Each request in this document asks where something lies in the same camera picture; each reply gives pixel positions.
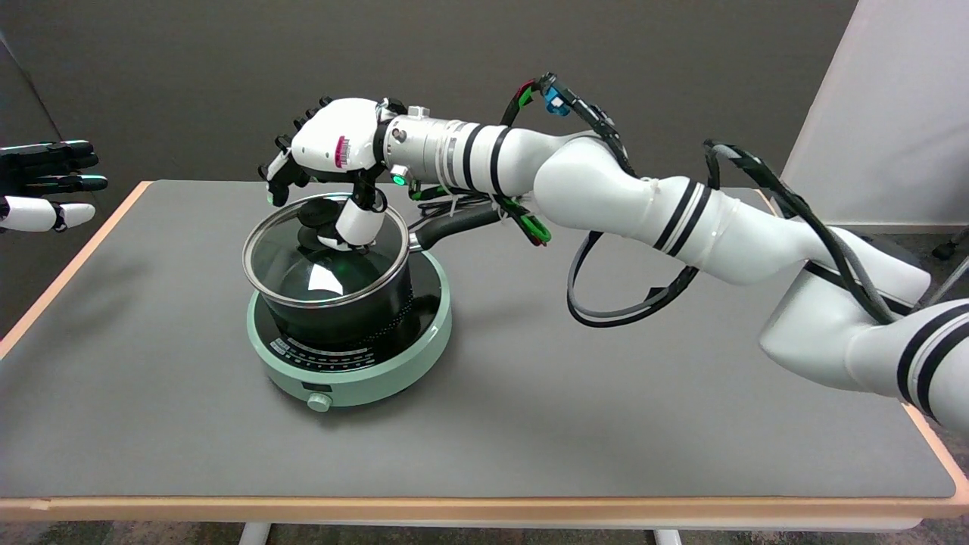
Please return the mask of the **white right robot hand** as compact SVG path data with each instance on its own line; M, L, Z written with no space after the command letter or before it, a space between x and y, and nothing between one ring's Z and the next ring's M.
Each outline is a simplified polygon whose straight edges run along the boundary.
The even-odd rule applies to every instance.
M385 217L385 197L376 187L385 166L381 149L385 121L394 117L387 101L325 98L322 106L298 118L294 137L278 135L278 154L257 169L269 202L283 207L292 186L315 182L349 183L342 204L311 206L306 224L326 248L356 251L373 244Z

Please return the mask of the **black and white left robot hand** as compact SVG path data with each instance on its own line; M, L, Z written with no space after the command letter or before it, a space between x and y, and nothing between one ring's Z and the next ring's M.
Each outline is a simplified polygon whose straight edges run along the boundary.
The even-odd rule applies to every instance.
M49 197L106 189L107 177L83 172L98 164L94 145L86 139L3 146L2 231L63 232L93 220L94 204Z

